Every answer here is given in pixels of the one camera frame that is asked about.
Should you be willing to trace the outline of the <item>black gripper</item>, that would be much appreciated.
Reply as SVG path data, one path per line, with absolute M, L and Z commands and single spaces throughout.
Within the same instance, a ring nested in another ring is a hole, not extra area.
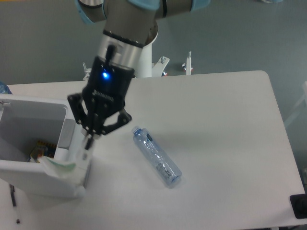
M 107 135 L 132 120 L 131 115 L 124 109 L 125 96 L 128 91 L 131 79 L 134 77 L 134 69 L 121 65 L 109 64 L 95 57 L 87 85 L 81 93 L 70 94 L 67 97 L 71 111 L 77 124 L 81 125 L 84 131 L 86 150 L 94 144 L 94 140 L 101 135 Z M 99 114 L 99 109 L 106 111 L 103 115 L 113 115 L 118 112 L 117 121 L 113 124 L 104 125 L 102 120 L 98 127 L 90 129 L 88 115 L 85 113 L 82 102 L 88 112 Z

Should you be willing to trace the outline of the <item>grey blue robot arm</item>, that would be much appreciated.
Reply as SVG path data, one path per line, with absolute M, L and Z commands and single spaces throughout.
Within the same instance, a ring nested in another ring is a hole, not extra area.
M 126 125 L 125 96 L 157 19 L 204 8 L 207 0 L 102 0 L 79 1 L 90 21 L 105 21 L 97 56 L 82 92 L 68 96 L 77 124 L 84 130 L 84 149 L 96 138 Z M 99 16 L 90 10 L 101 10 Z

